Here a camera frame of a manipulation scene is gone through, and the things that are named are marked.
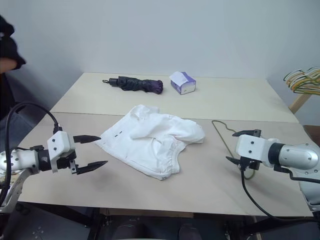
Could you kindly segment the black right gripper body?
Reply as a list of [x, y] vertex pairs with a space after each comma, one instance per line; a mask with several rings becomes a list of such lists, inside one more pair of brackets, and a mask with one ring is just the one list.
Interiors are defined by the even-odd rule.
[[246, 169], [259, 170], [260, 161], [252, 158], [241, 156], [239, 160], [240, 170], [245, 171]]

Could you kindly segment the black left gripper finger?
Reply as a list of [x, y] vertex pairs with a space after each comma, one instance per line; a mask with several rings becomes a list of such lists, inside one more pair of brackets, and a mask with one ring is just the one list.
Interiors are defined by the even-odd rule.
[[102, 167], [106, 163], [108, 163], [108, 161], [96, 161], [96, 162], [88, 163], [87, 166], [83, 166], [83, 167], [79, 167], [79, 165], [76, 164], [75, 171], [77, 175], [85, 174]]
[[92, 143], [95, 141], [100, 140], [101, 138], [99, 136], [94, 136], [94, 135], [76, 135], [73, 136], [73, 140], [75, 143], [80, 143], [80, 144], [86, 144], [86, 143]]

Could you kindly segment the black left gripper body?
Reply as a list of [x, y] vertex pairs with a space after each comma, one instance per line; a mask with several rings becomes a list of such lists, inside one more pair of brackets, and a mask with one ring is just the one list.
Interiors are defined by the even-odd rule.
[[69, 168], [71, 170], [72, 174], [77, 173], [77, 165], [75, 163], [75, 159], [77, 158], [76, 151], [72, 151], [71, 153], [68, 153], [67, 156], [60, 157], [57, 160], [57, 169], [66, 169]]

